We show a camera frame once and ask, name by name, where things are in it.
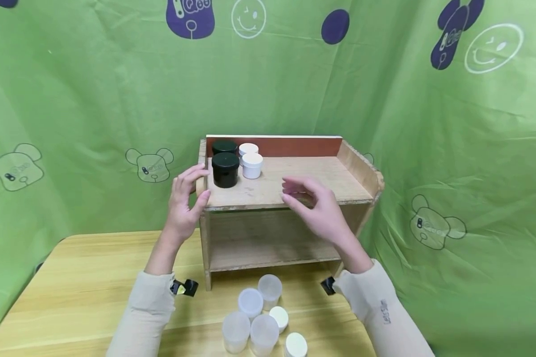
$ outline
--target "green fabric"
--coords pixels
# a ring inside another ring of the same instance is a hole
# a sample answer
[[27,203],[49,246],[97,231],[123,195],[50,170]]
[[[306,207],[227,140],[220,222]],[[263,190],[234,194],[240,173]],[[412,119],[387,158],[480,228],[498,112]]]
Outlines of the green fabric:
[[159,229],[205,134],[338,134],[437,355],[536,356],[536,2],[184,1],[0,0],[0,320],[64,237]]

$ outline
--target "purple bear print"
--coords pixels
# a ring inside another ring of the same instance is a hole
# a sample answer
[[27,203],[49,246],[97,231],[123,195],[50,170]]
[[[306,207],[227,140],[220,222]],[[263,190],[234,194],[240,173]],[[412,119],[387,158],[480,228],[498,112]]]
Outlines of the purple bear print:
[[214,31],[212,0],[167,0],[167,25],[182,38],[205,38]]
[[17,5],[18,0],[0,0],[0,6],[5,8],[13,8]]
[[461,0],[450,0],[439,15],[438,26],[443,30],[441,38],[431,52],[431,64],[438,70],[449,67],[455,57],[463,31],[474,24],[484,7],[484,0],[470,0],[461,6]]

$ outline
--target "bear print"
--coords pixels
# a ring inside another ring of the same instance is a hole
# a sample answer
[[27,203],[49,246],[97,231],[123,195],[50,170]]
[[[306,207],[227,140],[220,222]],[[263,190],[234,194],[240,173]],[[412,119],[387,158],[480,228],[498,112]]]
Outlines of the bear print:
[[441,11],[437,24],[443,31],[441,38],[431,52],[431,64],[438,70],[449,67],[463,31],[470,29],[484,7],[484,0],[470,0],[461,6],[461,0],[450,0]]
[[373,162],[375,161],[375,159],[373,158],[373,155],[371,153],[365,153],[363,154],[363,157],[366,158],[367,161],[369,161],[369,163],[373,165]]
[[169,29],[182,38],[205,38],[214,31],[212,0],[167,0],[165,18]]
[[129,149],[125,153],[125,158],[137,166],[137,175],[141,181],[151,183],[167,180],[171,175],[167,165],[175,159],[169,149],[159,149],[156,154],[145,155],[135,149]]
[[0,180],[7,191],[18,191],[44,176],[35,164],[42,153],[32,144],[19,144],[12,153],[0,157]]
[[411,218],[411,232],[421,244],[441,250],[445,247],[447,237],[461,239],[467,234],[467,227],[463,221],[456,217],[443,217],[431,210],[425,196],[415,196],[411,206],[415,212]]
[[0,6],[4,8],[16,7],[18,0],[0,0]]

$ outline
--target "beige sleeve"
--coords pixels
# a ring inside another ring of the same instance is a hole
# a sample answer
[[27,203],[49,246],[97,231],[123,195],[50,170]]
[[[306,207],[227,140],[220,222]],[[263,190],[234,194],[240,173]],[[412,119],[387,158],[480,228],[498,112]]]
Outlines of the beige sleeve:
[[137,275],[106,356],[157,356],[164,326],[175,311],[170,290],[173,279],[174,274],[156,276],[141,271]]
[[342,294],[363,323],[377,357],[434,357],[395,293],[381,263],[362,274],[342,271],[334,290]]

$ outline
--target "black jar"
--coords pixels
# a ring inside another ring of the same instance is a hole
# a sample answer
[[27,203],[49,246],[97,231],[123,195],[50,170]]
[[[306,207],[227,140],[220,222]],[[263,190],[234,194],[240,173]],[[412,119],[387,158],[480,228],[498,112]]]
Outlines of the black jar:
[[233,153],[236,154],[238,151],[238,145],[231,140],[216,140],[212,143],[212,155],[220,153]]
[[240,160],[234,153],[219,153],[212,157],[212,177],[220,188],[231,188],[238,181]]

